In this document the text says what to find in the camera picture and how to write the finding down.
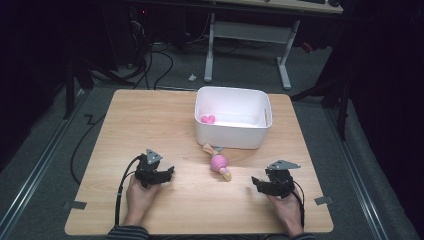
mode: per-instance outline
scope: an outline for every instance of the pink toy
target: pink toy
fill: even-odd
[[[203,151],[212,155],[210,165],[214,172],[220,173],[224,176],[225,180],[228,182],[231,181],[231,173],[227,169],[227,159],[224,156],[218,153],[215,149],[213,149],[208,143],[203,145]]]
[[[214,124],[215,116],[214,115],[202,116],[202,118],[200,118],[200,122],[207,123],[207,124]]]

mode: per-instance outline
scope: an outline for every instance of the table top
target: table top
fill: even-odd
[[[240,4],[240,5],[252,5],[258,7],[269,7],[269,8],[282,8],[291,10],[301,10],[310,12],[320,13],[337,13],[341,14],[343,8],[341,6],[333,7],[328,1],[324,4],[311,3],[299,0],[270,0],[265,2],[264,0],[215,0],[215,2]]]
[[[175,166],[171,182],[162,184],[144,220],[150,234],[282,233],[272,204],[257,192],[254,176],[268,181],[265,168],[277,160],[300,164],[290,170],[305,192],[305,230],[330,232],[333,222],[290,98],[268,94],[273,125],[260,148],[223,149],[232,180],[226,182],[209,165],[210,155],[195,139],[196,92],[118,90],[99,133],[65,226],[69,235],[105,235],[114,226],[116,192],[132,159],[150,148],[163,159],[158,171]],[[124,183],[124,193],[129,178]],[[125,194],[120,222],[126,214]]]

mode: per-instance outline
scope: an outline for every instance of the plastic container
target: plastic container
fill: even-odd
[[[194,115],[197,142],[215,147],[257,149],[272,125],[268,95],[259,90],[202,87]],[[215,122],[202,122],[204,116]]]

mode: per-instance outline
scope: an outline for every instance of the hand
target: hand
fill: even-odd
[[[271,195],[266,195],[266,197],[274,204],[277,210],[277,216],[283,224],[283,227],[287,230],[287,234],[290,238],[303,233],[300,203],[293,193],[283,199]]]
[[[123,223],[124,226],[141,226],[143,217],[152,205],[159,188],[160,184],[155,184],[146,189],[141,186],[141,182],[134,175],[131,176],[126,193],[128,213]]]

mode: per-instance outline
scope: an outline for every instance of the striped sleeve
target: striped sleeve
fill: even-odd
[[[302,233],[293,238],[290,238],[290,240],[316,240],[316,238],[310,233]]]
[[[106,240],[147,240],[149,233],[146,229],[139,226],[115,226],[107,234]]]

